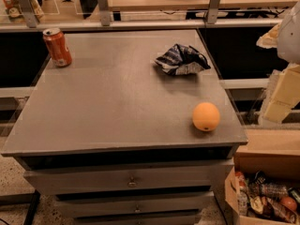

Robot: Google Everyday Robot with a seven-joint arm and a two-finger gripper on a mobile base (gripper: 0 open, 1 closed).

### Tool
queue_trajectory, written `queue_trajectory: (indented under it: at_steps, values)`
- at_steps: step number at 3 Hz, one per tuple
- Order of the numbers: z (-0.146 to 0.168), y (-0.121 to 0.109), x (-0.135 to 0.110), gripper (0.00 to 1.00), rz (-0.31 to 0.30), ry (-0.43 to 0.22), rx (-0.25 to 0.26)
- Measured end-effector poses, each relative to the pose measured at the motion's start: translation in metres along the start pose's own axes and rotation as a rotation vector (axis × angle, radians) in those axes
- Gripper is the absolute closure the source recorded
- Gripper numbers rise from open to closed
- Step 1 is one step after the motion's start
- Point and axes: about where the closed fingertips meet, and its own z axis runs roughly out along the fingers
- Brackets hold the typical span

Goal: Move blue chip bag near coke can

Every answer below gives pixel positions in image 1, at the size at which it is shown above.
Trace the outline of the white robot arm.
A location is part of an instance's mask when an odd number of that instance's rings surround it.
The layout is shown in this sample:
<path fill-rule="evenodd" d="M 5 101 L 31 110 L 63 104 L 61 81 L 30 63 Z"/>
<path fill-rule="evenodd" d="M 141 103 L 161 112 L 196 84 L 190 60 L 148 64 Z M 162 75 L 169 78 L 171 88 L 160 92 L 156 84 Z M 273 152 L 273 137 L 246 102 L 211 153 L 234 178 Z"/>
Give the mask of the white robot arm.
<path fill-rule="evenodd" d="M 277 56 L 288 62 L 281 72 L 274 70 L 265 90 L 259 123 L 271 127 L 281 124 L 300 102 L 300 2 L 281 23 L 261 36 L 256 45 L 277 49 Z"/>

